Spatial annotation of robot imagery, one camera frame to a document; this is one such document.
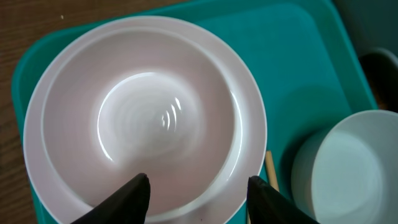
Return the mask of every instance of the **white cup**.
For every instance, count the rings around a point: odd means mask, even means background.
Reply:
[[[371,110],[320,131],[292,169],[299,209],[322,224],[397,223],[398,114]]]

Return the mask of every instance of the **wooden table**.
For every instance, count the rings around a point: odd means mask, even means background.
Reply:
[[[182,0],[0,0],[0,223],[36,223],[11,101],[11,77],[27,48],[49,32]]]

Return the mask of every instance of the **tray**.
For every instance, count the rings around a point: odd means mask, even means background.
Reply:
[[[339,15],[329,0],[203,0],[141,12],[176,17],[208,29],[245,61],[267,113],[280,192],[291,200],[294,155],[314,131],[348,115],[377,109]],[[19,61],[12,100],[21,134],[30,96],[49,63],[70,42],[105,22],[38,40]],[[264,168],[261,177],[266,179]],[[55,223],[32,189],[38,222]],[[246,206],[229,223],[245,223]]]

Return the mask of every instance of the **white bowl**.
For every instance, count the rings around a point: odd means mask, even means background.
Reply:
[[[261,94],[243,61],[208,31],[157,16],[71,43],[37,84],[24,127],[32,185],[61,223],[140,172],[147,222],[226,222],[265,148]]]
[[[397,223],[398,114],[363,111],[308,139],[296,155],[292,193],[322,224]]]

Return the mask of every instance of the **wooden stick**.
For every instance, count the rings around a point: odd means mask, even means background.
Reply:
[[[268,175],[268,181],[271,187],[279,192],[278,180],[276,178],[274,160],[272,159],[271,151],[267,150],[266,152],[266,170]]]

